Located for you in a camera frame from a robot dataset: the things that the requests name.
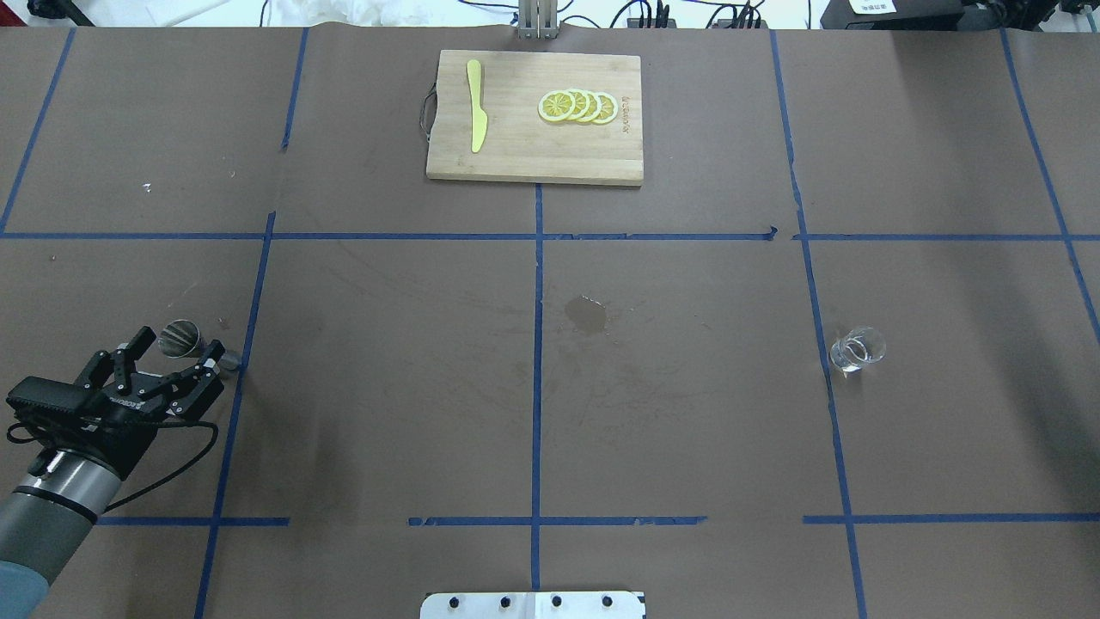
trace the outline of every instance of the wet stain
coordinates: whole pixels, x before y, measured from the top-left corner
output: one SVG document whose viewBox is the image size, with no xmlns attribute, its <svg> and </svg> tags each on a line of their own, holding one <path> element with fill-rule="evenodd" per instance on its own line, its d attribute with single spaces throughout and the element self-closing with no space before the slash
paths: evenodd
<svg viewBox="0 0 1100 619">
<path fill-rule="evenodd" d="M 565 303 L 565 317 L 581 333 L 594 335 L 607 328 L 607 308 L 598 300 L 578 296 Z"/>
</svg>

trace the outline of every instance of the yellow knife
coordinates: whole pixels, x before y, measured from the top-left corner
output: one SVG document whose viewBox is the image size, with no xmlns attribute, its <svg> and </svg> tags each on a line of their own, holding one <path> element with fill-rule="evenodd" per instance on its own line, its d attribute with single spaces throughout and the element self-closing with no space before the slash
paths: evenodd
<svg viewBox="0 0 1100 619">
<path fill-rule="evenodd" d="M 473 110 L 471 123 L 470 150 L 477 152 L 485 143 L 485 131 L 488 129 L 488 114 L 481 107 L 481 63 L 466 63 L 466 78 L 470 79 L 470 109 Z"/>
</svg>

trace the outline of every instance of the clear glass cup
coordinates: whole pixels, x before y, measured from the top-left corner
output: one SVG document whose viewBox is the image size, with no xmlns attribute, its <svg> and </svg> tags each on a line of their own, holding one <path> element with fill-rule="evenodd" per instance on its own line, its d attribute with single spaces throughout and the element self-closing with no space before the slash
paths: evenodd
<svg viewBox="0 0 1100 619">
<path fill-rule="evenodd" d="M 833 344 L 829 360 L 838 371 L 848 375 L 877 364 L 887 354 L 887 341 L 871 328 L 856 328 Z"/>
</svg>

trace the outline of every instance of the lemon slice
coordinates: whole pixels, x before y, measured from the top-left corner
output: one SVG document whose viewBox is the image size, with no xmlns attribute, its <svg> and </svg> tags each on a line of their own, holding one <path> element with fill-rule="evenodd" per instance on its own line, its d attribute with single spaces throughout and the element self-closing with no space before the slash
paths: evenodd
<svg viewBox="0 0 1100 619">
<path fill-rule="evenodd" d="M 590 101 L 592 101 L 592 107 L 588 108 L 588 113 L 572 120 L 576 120 L 578 122 L 592 122 L 597 115 L 600 115 L 600 97 L 591 90 L 585 90 L 584 95 Z"/>
<path fill-rule="evenodd" d="M 582 90 L 580 88 L 570 88 L 569 92 L 573 95 L 573 113 L 569 114 L 569 120 L 576 120 L 582 115 L 586 115 L 588 110 L 592 109 L 592 99 L 588 98 L 588 90 Z"/>
<path fill-rule="evenodd" d="M 576 100 L 568 90 L 551 90 L 539 100 L 539 115 L 548 122 L 561 122 L 573 113 Z"/>
<path fill-rule="evenodd" d="M 593 124 L 607 124 L 618 115 L 618 100 L 607 92 L 595 92 L 600 100 L 600 113 L 592 119 Z"/>
</svg>

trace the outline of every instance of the cutting board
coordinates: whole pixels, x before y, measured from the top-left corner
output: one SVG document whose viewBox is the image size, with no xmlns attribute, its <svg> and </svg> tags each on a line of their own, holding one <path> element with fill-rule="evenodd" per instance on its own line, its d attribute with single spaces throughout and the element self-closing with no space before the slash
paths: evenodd
<svg viewBox="0 0 1100 619">
<path fill-rule="evenodd" d="M 482 64 L 485 143 L 471 152 L 466 60 Z M 550 90 L 613 95 L 607 124 L 551 123 L 539 117 Z M 638 186 L 642 180 L 641 59 L 638 56 L 443 49 L 438 109 L 428 144 L 428 177 Z"/>
</svg>

